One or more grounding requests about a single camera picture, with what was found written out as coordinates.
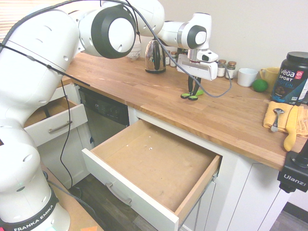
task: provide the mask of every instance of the dishwasher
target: dishwasher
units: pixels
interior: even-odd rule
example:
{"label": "dishwasher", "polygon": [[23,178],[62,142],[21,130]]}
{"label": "dishwasher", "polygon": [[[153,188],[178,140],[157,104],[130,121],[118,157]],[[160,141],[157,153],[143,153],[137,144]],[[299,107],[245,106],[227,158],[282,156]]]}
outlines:
{"label": "dishwasher", "polygon": [[95,147],[129,126],[126,105],[84,87],[79,94]]}

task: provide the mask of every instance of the yellow mug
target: yellow mug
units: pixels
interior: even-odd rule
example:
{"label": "yellow mug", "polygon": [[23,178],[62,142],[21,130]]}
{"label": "yellow mug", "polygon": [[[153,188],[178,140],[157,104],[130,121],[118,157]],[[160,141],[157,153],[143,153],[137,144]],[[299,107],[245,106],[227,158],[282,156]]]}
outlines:
{"label": "yellow mug", "polygon": [[267,92],[272,92],[278,73],[279,73],[279,67],[268,67],[268,68],[262,68],[260,70],[261,78],[268,83],[268,88],[266,89]]}

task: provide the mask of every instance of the dark wood floor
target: dark wood floor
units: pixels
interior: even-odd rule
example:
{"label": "dark wood floor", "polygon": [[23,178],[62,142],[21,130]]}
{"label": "dark wood floor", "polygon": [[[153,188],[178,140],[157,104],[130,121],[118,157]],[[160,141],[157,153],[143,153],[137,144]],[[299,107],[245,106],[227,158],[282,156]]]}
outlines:
{"label": "dark wood floor", "polygon": [[138,213],[119,201],[108,188],[91,174],[77,183],[70,192],[91,206],[98,216],[83,205],[104,231],[157,231]]}

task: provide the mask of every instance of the open drawer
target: open drawer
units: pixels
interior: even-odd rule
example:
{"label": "open drawer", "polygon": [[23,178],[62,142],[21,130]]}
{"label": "open drawer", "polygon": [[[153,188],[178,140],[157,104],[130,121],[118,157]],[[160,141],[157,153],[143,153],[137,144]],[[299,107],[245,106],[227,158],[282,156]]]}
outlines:
{"label": "open drawer", "polygon": [[[76,105],[69,101],[71,129],[88,121],[83,104]],[[65,97],[49,102],[45,106],[51,117],[46,116],[44,108],[36,110],[25,123],[26,132],[40,146],[66,132],[69,127],[68,106]]]}
{"label": "open drawer", "polygon": [[220,156],[139,120],[91,151],[88,171],[159,231],[177,231]]}

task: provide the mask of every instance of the spice jar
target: spice jar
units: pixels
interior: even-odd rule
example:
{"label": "spice jar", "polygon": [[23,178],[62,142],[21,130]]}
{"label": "spice jar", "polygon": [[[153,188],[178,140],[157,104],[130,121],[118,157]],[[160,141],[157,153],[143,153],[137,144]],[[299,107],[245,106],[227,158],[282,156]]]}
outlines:
{"label": "spice jar", "polygon": [[[178,53],[176,51],[172,51],[170,54],[175,61],[178,61]],[[170,60],[170,66],[176,67],[176,64]]]}
{"label": "spice jar", "polygon": [[166,66],[167,66],[167,65],[170,65],[170,57],[168,56],[167,53],[165,53],[165,58],[166,58]]}
{"label": "spice jar", "polygon": [[227,71],[228,71],[229,75],[228,75],[228,73],[226,73],[226,76],[225,76],[226,79],[229,79],[229,76],[230,76],[230,79],[233,79],[234,71],[235,71],[235,65],[236,65],[236,62],[234,62],[234,61],[228,62]]}
{"label": "spice jar", "polygon": [[226,60],[224,59],[219,59],[218,60],[218,71],[217,71],[217,77],[218,78],[223,78],[225,76],[225,65],[226,65]]}

